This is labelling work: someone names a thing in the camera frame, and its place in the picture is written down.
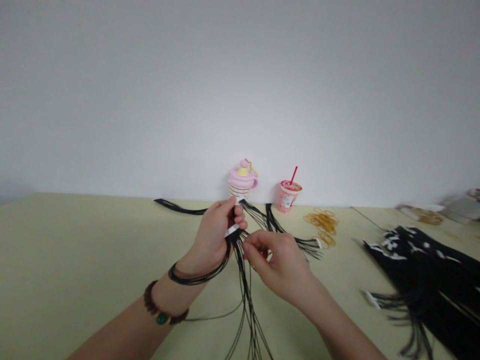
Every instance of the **pink toy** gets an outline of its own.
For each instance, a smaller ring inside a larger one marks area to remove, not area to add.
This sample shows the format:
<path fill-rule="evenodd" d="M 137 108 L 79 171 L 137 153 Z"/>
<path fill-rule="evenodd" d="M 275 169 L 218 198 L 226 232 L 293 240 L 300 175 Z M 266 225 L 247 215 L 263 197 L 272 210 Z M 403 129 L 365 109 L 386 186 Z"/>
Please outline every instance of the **pink toy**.
<path fill-rule="evenodd" d="M 252 167 L 252 163 L 246 158 L 240 161 L 240 166 L 230 172 L 228 182 L 230 183 L 230 195 L 237 198 L 249 198 L 250 190 L 257 187 L 258 174 Z"/>

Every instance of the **red straw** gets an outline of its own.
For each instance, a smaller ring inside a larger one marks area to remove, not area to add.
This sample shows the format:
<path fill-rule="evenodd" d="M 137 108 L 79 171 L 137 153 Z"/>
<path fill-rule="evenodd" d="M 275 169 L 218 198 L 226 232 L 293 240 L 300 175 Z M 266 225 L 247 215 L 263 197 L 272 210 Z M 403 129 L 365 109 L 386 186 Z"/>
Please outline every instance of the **red straw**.
<path fill-rule="evenodd" d="M 298 166 L 295 166 L 295 171 L 293 172 L 293 176 L 291 177 L 290 185 L 292 185 L 292 183 L 294 182 L 294 177 L 295 177 L 295 174 L 297 173 L 298 168 L 299 168 Z"/>

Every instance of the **white wall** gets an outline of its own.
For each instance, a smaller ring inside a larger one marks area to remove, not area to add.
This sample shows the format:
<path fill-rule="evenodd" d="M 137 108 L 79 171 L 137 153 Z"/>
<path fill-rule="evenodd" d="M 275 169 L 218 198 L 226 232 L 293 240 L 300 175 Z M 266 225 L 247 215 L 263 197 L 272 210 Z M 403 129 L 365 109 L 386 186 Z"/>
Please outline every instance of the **white wall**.
<path fill-rule="evenodd" d="M 477 0 L 4 1 L 0 198 L 435 202 L 480 186 Z"/>

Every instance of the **forearm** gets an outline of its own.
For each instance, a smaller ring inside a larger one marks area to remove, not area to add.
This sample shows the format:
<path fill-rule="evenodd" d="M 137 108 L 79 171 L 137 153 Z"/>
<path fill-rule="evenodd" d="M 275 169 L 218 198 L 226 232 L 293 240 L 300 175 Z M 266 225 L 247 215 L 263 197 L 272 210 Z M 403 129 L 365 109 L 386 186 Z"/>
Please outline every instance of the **forearm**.
<path fill-rule="evenodd" d="M 316 326 L 335 360 L 385 359 L 320 281 L 299 309 Z"/>
<path fill-rule="evenodd" d="M 151 296 L 163 312 L 179 316 L 206 284 L 180 285 L 165 274 L 153 287 Z M 169 324 L 158 325 L 141 297 L 89 338 L 69 359 L 150 359 L 172 328 Z"/>

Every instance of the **green bead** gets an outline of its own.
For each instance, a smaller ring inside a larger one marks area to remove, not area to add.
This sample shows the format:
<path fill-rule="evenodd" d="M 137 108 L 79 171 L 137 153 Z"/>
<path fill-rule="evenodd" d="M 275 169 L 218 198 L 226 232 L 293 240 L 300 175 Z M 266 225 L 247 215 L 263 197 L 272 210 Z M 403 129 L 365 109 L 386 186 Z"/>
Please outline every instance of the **green bead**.
<path fill-rule="evenodd" d="M 167 316 L 167 314 L 164 313 L 164 312 L 162 312 L 162 313 L 160 313 L 160 315 L 158 315 L 158 317 L 156 318 L 156 323 L 157 323 L 158 325 L 163 325 L 163 324 L 165 324 L 165 323 L 167 322 L 167 319 L 168 319 L 168 318 L 169 318 L 169 317 Z"/>

